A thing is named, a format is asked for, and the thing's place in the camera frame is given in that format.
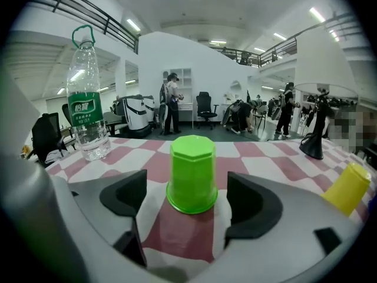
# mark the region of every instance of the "green bottle label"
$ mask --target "green bottle label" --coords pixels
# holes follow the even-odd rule
[[[103,119],[101,99],[98,92],[71,94],[68,97],[68,106],[73,127],[86,126]]]

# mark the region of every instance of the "black chair back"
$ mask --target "black chair back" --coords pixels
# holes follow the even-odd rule
[[[198,114],[211,112],[211,97],[208,92],[199,92],[196,101],[198,103]]]
[[[58,150],[61,139],[59,128],[59,114],[44,114],[35,123],[31,130],[33,136],[33,150],[41,162],[45,162],[49,152]]]
[[[70,110],[68,108],[68,104],[64,104],[63,106],[61,106],[61,110],[63,111],[65,118],[68,120],[69,124],[72,127],[71,115]]]

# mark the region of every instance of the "floor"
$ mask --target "floor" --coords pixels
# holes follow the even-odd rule
[[[168,136],[160,135],[161,129],[154,129],[151,134],[149,134],[146,139],[163,139],[163,140],[175,140],[179,136],[186,135],[199,135],[206,136],[214,142],[265,142],[266,140],[284,140],[285,137],[275,134],[276,124],[266,121],[266,127],[263,129],[263,123],[260,125],[260,128],[255,127],[252,134],[245,132],[241,135],[236,135],[231,131],[227,131],[224,127],[217,124],[213,130],[208,126],[202,126],[198,129],[194,126],[194,129],[191,128],[191,124],[181,124],[180,134],[172,134]],[[291,132],[291,139],[302,138],[301,135]]]

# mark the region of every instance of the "black shirt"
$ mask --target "black shirt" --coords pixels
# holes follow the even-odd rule
[[[251,110],[252,107],[250,106],[250,104],[242,103],[238,111],[239,118],[245,119],[246,117],[250,117]]]
[[[293,99],[293,92],[292,91],[289,91],[286,95],[285,95],[285,107],[283,108],[285,110],[285,112],[287,114],[292,114],[292,110],[293,110],[293,105],[289,102],[289,99],[292,98]]]

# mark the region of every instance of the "white shirt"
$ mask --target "white shirt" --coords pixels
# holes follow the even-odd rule
[[[178,96],[178,85],[176,82],[170,81],[167,83],[166,87],[168,99],[170,99],[172,95]]]

